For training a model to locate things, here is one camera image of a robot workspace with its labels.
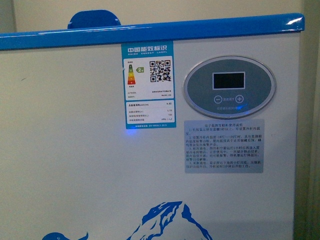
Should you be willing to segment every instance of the white wall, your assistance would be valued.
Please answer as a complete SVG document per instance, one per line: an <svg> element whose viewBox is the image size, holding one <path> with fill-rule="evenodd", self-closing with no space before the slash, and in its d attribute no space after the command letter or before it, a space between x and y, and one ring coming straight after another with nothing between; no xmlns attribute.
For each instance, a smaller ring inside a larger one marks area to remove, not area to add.
<svg viewBox="0 0 320 240"><path fill-rule="evenodd" d="M14 0L18 32L66 29L79 11L106 9L122 25L301 12L302 0Z"/></svg>

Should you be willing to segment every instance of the blue light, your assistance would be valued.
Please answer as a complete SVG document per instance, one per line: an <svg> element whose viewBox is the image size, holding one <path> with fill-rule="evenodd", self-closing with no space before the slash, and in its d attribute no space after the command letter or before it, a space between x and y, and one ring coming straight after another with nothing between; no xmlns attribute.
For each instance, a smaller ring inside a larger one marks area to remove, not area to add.
<svg viewBox="0 0 320 240"><path fill-rule="evenodd" d="M248 103L244 104L244 105L240 105L240 106L237 106L235 109L237 110L241 110L243 109L244 107L248 106Z"/></svg>

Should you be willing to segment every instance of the digital display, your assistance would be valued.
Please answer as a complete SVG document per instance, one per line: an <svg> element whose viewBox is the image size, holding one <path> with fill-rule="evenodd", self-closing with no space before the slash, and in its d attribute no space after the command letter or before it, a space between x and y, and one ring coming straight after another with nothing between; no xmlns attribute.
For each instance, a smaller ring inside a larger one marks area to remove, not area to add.
<svg viewBox="0 0 320 240"><path fill-rule="evenodd" d="M241 72L214 72L212 74L213 90L245 89L246 73Z"/></svg>

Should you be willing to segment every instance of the blue mountain graphic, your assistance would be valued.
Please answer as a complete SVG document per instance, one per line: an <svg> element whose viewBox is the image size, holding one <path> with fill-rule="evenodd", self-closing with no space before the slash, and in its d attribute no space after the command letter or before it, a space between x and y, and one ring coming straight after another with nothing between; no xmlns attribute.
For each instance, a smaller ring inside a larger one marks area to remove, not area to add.
<svg viewBox="0 0 320 240"><path fill-rule="evenodd" d="M150 209L127 240L213 240L208 231L191 217L182 201L163 202Z"/></svg>

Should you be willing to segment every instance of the qr code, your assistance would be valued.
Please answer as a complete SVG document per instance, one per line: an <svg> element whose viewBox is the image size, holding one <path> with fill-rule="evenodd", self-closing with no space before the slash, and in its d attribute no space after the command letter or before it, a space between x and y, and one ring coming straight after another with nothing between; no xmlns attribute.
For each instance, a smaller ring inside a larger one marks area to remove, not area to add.
<svg viewBox="0 0 320 240"><path fill-rule="evenodd" d="M171 60L150 61L150 82L171 81Z"/></svg>

